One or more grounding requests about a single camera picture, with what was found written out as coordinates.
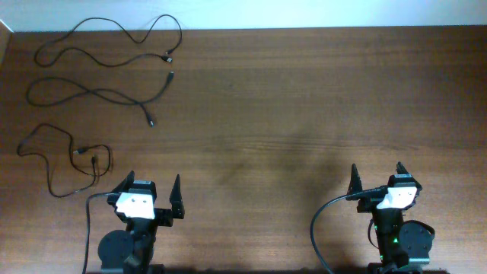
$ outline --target wooden tabletop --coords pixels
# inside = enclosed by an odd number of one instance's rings
[[[131,170],[157,184],[157,207],[181,175],[184,220],[159,228],[153,263],[194,269],[296,270],[320,267],[309,226],[326,201],[346,193],[350,167],[364,188],[387,183],[397,161],[423,185],[405,219],[436,229],[427,269],[487,272],[487,27],[325,28],[184,31],[173,64],[147,58],[102,68],[66,53],[52,68],[33,63],[35,49],[60,33],[15,33],[0,71],[0,272],[80,272],[89,194],[109,191]],[[142,45],[120,32],[76,33],[42,56],[79,46],[105,62],[163,53],[173,31]],[[89,88],[115,88],[140,107],[95,96],[57,107],[29,106],[28,84],[55,75]],[[49,102],[78,92],[47,83],[33,97]],[[104,143],[113,169],[94,189],[64,199],[49,195],[41,158],[15,148],[38,123]],[[32,142],[54,167],[53,189],[90,183],[68,163],[68,139],[48,129]],[[95,151],[100,166],[106,153]],[[89,155],[75,161],[90,169]],[[326,209],[316,226],[332,268],[379,262],[367,240],[371,215],[356,202]],[[91,205],[88,270],[99,271],[100,239],[125,225],[104,199]]]

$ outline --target white wall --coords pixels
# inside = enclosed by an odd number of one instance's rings
[[[0,0],[13,31],[68,30],[95,16],[133,30],[165,13],[184,29],[487,24],[487,0]],[[92,21],[80,30],[113,29]]]

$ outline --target white label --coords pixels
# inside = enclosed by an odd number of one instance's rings
[[[411,178],[411,174],[394,174],[395,178]]]
[[[137,183],[137,184],[151,184],[151,181],[135,180],[134,183]]]

